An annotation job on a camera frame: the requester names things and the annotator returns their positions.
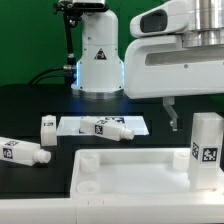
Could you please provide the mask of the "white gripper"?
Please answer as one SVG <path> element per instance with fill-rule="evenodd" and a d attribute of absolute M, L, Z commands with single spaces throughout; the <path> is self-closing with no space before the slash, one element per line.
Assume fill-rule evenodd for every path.
<path fill-rule="evenodd" d="M 174 97 L 224 92 L 224 46 L 184 48 L 179 35 L 140 38 L 125 54 L 125 93 L 163 98 L 170 126 L 178 130 Z"/>

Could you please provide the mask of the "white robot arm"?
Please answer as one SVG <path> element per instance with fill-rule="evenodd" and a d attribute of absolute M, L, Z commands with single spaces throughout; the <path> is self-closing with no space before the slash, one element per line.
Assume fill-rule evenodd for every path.
<path fill-rule="evenodd" d="M 118 24 L 105 3 L 73 0 L 84 12 L 81 59 L 72 88 L 104 98 L 122 90 L 131 99 L 162 98 L 171 127 L 180 127 L 177 96 L 224 93 L 224 0 L 167 0 L 135 16 L 135 40 L 117 52 Z"/>

